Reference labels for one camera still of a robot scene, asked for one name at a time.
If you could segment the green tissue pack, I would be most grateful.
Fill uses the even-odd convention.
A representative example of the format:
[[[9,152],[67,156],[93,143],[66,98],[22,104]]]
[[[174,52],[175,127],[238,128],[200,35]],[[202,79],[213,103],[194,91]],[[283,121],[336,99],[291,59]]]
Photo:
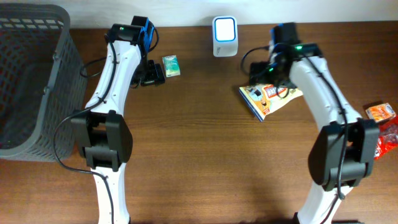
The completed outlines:
[[[177,60],[176,55],[169,55],[162,58],[164,69],[165,69],[165,76],[174,77],[179,76],[181,74],[180,66]]]

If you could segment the cream bee snack bag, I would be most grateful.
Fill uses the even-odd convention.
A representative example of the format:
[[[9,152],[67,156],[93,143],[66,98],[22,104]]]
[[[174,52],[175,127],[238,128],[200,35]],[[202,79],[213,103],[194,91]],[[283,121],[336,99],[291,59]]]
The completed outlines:
[[[249,109],[260,121],[284,107],[287,103],[303,95],[299,89],[276,88],[271,84],[258,84],[239,87],[239,93]]]

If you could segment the orange juice carton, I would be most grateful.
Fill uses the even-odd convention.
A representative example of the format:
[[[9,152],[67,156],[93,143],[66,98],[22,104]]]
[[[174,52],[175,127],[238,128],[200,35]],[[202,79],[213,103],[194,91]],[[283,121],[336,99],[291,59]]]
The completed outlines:
[[[396,112],[389,103],[370,106],[365,112],[369,119],[373,119],[377,123],[389,121],[396,116]]]

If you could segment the red snack bag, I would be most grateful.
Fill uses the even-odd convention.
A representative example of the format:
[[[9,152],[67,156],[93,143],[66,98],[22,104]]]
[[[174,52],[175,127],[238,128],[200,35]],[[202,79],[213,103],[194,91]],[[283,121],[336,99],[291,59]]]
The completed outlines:
[[[392,118],[379,127],[380,134],[377,140],[374,159],[378,160],[389,151],[397,148],[397,117]]]

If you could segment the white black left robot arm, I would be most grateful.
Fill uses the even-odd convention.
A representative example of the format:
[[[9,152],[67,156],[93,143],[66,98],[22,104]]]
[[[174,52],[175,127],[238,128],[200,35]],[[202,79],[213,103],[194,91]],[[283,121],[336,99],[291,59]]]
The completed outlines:
[[[128,25],[113,24],[106,33],[107,55],[101,77],[84,110],[71,118],[79,153],[95,179],[99,223],[130,223],[125,171],[133,137],[124,119],[130,89],[160,85],[165,75],[148,58],[159,34],[148,17],[134,16]]]

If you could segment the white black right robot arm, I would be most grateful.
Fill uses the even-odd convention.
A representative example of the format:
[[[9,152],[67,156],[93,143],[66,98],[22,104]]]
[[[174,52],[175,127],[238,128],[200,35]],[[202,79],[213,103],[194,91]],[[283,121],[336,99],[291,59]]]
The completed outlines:
[[[318,128],[308,155],[312,186],[292,221],[332,223],[341,202],[373,171],[378,125],[350,105],[319,46],[303,43],[295,23],[273,27],[265,49],[269,58],[250,65],[249,83],[300,90]]]

